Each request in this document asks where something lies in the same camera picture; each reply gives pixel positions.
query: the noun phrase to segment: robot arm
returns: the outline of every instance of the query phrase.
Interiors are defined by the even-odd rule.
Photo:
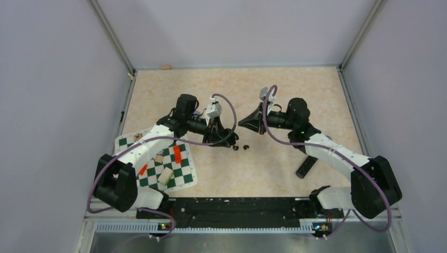
[[[153,159],[157,153],[180,138],[188,131],[203,135],[203,143],[214,143],[212,147],[231,147],[238,140],[237,134],[230,133],[220,122],[221,107],[215,98],[210,99],[206,118],[194,114],[199,102],[192,95],[182,94],[171,113],[159,119],[157,124],[146,133],[134,148],[110,165],[99,180],[93,195],[120,212],[130,208],[146,207],[158,209],[169,196],[152,188],[137,188],[136,175],[140,169]],[[164,137],[150,142],[144,140]],[[105,154],[98,161],[96,176],[111,161],[112,156]]]
[[[261,90],[259,98],[264,100],[268,89]],[[342,145],[332,141],[322,134],[320,130],[313,127],[309,122],[310,110],[304,99],[293,98],[287,105],[286,112],[273,111],[275,97],[270,95],[267,105],[267,125],[272,128],[291,130],[288,134],[290,142],[303,142],[309,144],[320,144],[330,147],[329,150],[314,147],[311,145],[294,146],[301,152],[325,161],[331,167],[339,171],[350,182],[350,187],[329,187],[324,186],[314,190],[310,194],[310,199],[316,202],[317,211],[324,211],[333,208],[356,209],[366,218],[374,218],[385,210],[385,204],[373,185],[352,165],[343,158],[336,155],[338,151],[349,158],[356,165],[364,169],[384,191],[390,205],[402,198],[399,185],[394,177],[389,162],[378,156],[370,158],[362,154],[357,154]],[[263,102],[258,108],[245,119],[239,121],[240,127],[248,128],[259,134],[265,133],[262,117]]]

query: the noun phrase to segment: white wall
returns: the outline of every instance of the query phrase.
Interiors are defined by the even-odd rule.
[[[86,0],[0,6],[0,252],[72,252],[127,72]]]
[[[347,80],[372,150],[393,166],[416,252],[444,252],[447,1],[388,1]]]
[[[375,0],[99,0],[137,69],[336,65]]]

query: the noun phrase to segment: beige speckled tabletop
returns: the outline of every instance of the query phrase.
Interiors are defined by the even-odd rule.
[[[278,85],[276,103],[287,107],[291,98],[304,98],[310,121],[324,134],[348,149],[361,152],[351,114],[335,67],[282,67],[253,69],[194,69],[138,71],[123,133],[146,129],[169,113],[181,93],[196,96],[200,111],[209,96],[221,93],[236,108],[238,120],[258,106],[259,91]],[[222,123],[233,124],[231,110],[221,101]],[[276,137],[288,141],[287,130],[272,129]],[[347,186],[345,179],[324,162],[318,161],[305,179],[295,175],[304,161],[300,151],[236,128],[248,150],[191,146],[198,184],[170,193],[172,197],[299,197],[324,185]],[[188,133],[192,141],[202,136]]]

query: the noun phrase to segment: wooden block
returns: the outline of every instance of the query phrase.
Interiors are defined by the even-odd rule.
[[[157,154],[157,155],[155,156],[154,161],[157,162],[157,163],[163,163],[163,156]]]
[[[171,68],[171,65],[162,65],[162,66],[160,67],[160,69],[161,69],[161,70],[171,70],[172,68]]]
[[[133,139],[134,139],[135,141],[138,141],[138,140],[140,140],[141,138],[143,138],[143,134],[141,134],[141,133],[137,133],[136,135],[133,136]]]
[[[174,174],[173,170],[165,168],[157,180],[162,184],[167,184],[173,174]]]

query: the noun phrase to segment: green and white checkered board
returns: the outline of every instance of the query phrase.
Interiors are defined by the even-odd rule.
[[[125,134],[119,136],[115,140],[115,153],[122,152],[135,143],[134,136],[138,133],[143,136],[151,129],[145,129],[135,133]],[[191,149],[189,144],[177,141],[176,145],[180,148],[180,154],[182,157],[181,163],[176,163],[173,146],[169,146],[167,149],[162,150],[159,154],[163,156],[163,163],[157,163],[154,160],[150,160],[147,165],[147,169],[143,175],[137,174],[137,182],[140,187],[151,187],[162,190],[166,193],[185,189],[197,184],[196,167],[192,160]],[[171,177],[167,185],[164,185],[157,181],[164,168],[169,168],[174,171],[174,175]]]

